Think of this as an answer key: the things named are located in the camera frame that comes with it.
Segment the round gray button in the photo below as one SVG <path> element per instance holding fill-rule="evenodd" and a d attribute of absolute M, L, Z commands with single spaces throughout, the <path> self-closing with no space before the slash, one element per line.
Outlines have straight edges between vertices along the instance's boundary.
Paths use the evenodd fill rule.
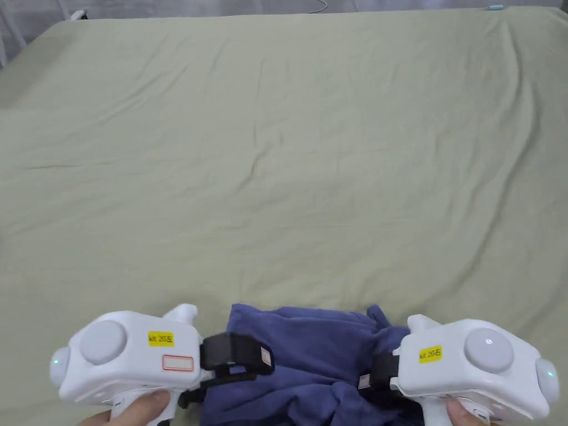
<path fill-rule="evenodd" d="M 558 383 L 558 374 L 554 364 L 548 360 L 536 360 L 536 375 L 538 377 L 538 385 L 549 404 L 558 401 L 560 397 L 560 384 Z"/>
<path fill-rule="evenodd" d="M 65 375 L 67 374 L 69 353 L 70 349 L 68 347 L 64 347 L 56 350 L 51 357 L 51 363 L 49 364 L 49 378 L 51 379 L 51 383 L 58 389 L 63 384 Z"/>
<path fill-rule="evenodd" d="M 79 343 L 81 354 L 94 365 L 112 361 L 122 353 L 125 346 L 126 332 L 115 321 L 91 324 Z"/>
<path fill-rule="evenodd" d="M 464 350 L 469 362 L 488 373 L 504 372 L 515 359 L 511 342 L 490 328 L 478 328 L 469 333 Z"/>

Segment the yellow sticker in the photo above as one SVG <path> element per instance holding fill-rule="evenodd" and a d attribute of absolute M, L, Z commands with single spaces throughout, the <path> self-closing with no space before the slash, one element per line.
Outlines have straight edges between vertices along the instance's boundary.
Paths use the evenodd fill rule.
<path fill-rule="evenodd" d="M 148 332 L 148 345 L 173 347 L 174 333 L 168 331 L 149 331 Z"/>
<path fill-rule="evenodd" d="M 420 363 L 427 364 L 429 362 L 436 362 L 442 359 L 442 347 L 433 346 L 431 348 L 422 349 L 420 351 Z"/>

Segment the hand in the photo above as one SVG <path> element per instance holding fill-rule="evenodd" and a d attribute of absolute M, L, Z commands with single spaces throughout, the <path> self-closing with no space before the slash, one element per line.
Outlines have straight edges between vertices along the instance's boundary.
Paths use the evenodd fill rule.
<path fill-rule="evenodd" d="M 471 414 L 455 399 L 448 401 L 446 408 L 453 426 L 487 426 L 486 423 Z"/>
<path fill-rule="evenodd" d="M 162 413 L 169 401 L 169 392 L 157 391 L 141 396 L 112 420 L 110 411 L 106 411 L 83 420 L 79 426 L 146 426 Z"/>

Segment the navy towel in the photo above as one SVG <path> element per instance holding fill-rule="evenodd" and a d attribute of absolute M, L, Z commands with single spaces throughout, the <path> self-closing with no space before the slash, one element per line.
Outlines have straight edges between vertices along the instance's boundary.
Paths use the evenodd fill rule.
<path fill-rule="evenodd" d="M 373 353 L 394 350 L 408 334 L 389 324 L 378 306 L 367 315 L 322 309 L 260 311 L 234 304 L 227 331 L 268 344 L 276 370 L 253 382 L 207 390 L 201 425 L 407 426 L 397 410 L 359 396 L 359 375 Z"/>

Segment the mattress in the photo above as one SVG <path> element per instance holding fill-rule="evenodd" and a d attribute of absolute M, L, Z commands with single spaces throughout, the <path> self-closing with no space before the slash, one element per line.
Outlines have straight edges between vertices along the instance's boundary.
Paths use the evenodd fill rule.
<path fill-rule="evenodd" d="M 179 303 L 204 336 L 235 302 L 484 319 L 568 377 L 567 16 L 51 28 L 0 73 L 0 423 L 100 411 L 53 351 Z"/>

